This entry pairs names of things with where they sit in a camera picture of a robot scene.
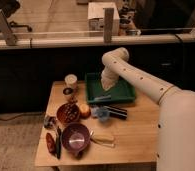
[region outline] green tray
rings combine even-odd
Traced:
[[[124,79],[119,79],[117,84],[108,91],[101,85],[100,73],[87,73],[85,75],[86,100],[89,104],[126,103],[135,100],[134,87]],[[109,99],[95,100],[99,96],[111,95]]]

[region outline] food item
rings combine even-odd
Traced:
[[[56,152],[55,141],[50,133],[46,134],[46,145],[47,145],[48,151],[51,154],[55,154]]]
[[[57,118],[62,124],[77,122],[80,117],[80,111],[75,103],[65,103],[58,108]]]
[[[80,110],[80,115],[83,118],[87,118],[91,115],[91,110],[89,105],[83,103],[79,106],[79,110]]]

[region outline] white cup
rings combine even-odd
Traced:
[[[72,88],[73,90],[77,89],[77,81],[78,81],[78,78],[74,74],[68,74],[65,77],[66,86]]]

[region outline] floor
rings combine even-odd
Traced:
[[[13,118],[8,121],[0,120],[0,171],[52,171],[50,167],[34,166],[43,125],[43,112],[1,114],[0,118]],[[61,171],[155,171],[155,164],[66,166],[59,169]]]

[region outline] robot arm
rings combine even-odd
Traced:
[[[103,89],[110,89],[121,76],[159,104],[157,171],[195,171],[195,92],[129,65],[128,58],[125,48],[103,55]]]
[[[128,59],[129,53],[125,48],[118,48],[103,55],[102,62],[105,68],[101,75],[101,82],[104,90],[113,87],[119,76],[139,88],[158,104],[168,90],[170,91],[168,94],[180,90],[171,83],[129,65]]]

